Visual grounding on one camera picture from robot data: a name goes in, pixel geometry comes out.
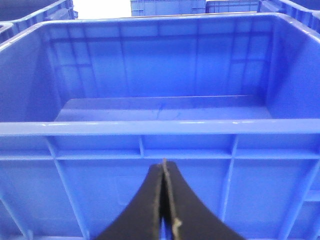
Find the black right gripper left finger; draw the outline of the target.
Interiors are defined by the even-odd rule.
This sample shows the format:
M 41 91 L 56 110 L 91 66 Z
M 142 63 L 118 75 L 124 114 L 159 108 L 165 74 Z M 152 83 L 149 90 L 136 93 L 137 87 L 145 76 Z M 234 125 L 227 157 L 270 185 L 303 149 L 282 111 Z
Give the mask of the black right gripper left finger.
M 158 240 L 161 227 L 163 167 L 153 164 L 121 214 L 98 236 L 98 240 Z

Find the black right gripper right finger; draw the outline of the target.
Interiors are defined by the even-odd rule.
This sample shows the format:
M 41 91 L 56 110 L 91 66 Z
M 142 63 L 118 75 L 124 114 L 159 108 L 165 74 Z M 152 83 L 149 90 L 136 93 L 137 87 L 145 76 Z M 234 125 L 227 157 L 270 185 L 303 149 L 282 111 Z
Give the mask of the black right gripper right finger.
M 168 240 L 243 240 L 195 194 L 177 164 L 162 162 L 162 219 Z

